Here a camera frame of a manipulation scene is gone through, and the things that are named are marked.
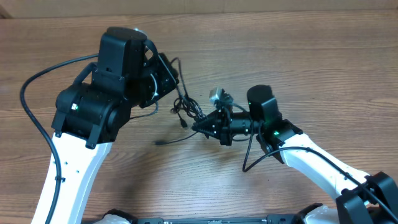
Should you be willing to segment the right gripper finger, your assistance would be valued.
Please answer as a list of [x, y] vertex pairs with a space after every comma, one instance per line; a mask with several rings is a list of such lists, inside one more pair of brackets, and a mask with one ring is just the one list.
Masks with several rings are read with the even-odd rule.
[[218, 124], [194, 124], [192, 129], [204, 134], [207, 138], [220, 138], [220, 126]]
[[223, 113], [220, 110], [214, 110], [210, 114], [201, 118], [198, 122], [200, 124], [216, 124], [221, 119]]

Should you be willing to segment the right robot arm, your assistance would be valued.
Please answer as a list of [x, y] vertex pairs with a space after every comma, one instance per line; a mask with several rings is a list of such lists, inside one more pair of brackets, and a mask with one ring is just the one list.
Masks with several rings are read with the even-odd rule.
[[235, 113], [233, 98], [215, 88], [210, 101], [215, 110], [196, 121], [193, 130], [232, 144], [237, 135], [257, 139], [264, 155], [243, 172], [268, 157], [301, 172], [326, 192], [336, 208], [314, 203], [295, 215], [269, 215], [267, 223], [397, 223], [397, 184], [384, 172], [370, 175], [355, 169], [321, 147], [289, 120], [282, 117], [268, 85], [256, 85], [246, 94], [248, 110]]

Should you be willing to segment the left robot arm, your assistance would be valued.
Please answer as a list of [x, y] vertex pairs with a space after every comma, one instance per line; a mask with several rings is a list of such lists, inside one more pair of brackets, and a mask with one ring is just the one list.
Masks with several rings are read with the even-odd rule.
[[139, 29], [110, 27], [99, 52], [57, 96], [52, 155], [34, 223], [80, 223], [96, 175], [135, 106], [157, 106], [177, 71]]

